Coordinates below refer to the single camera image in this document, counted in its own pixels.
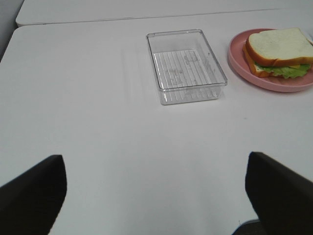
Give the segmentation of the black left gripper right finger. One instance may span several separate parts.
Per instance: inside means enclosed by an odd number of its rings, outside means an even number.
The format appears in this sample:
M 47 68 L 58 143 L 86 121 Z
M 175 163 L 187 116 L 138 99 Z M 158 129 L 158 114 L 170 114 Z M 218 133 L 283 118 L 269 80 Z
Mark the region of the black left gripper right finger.
M 262 152 L 249 154 L 245 189 L 268 235 L 313 233 L 313 183 Z

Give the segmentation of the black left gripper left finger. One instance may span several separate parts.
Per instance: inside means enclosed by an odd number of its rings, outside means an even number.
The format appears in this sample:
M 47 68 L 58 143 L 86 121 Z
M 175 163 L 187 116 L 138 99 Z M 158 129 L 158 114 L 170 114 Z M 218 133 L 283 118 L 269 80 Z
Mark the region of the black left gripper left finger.
M 2 235 L 47 235 L 67 194 L 63 157 L 52 155 L 0 188 Z

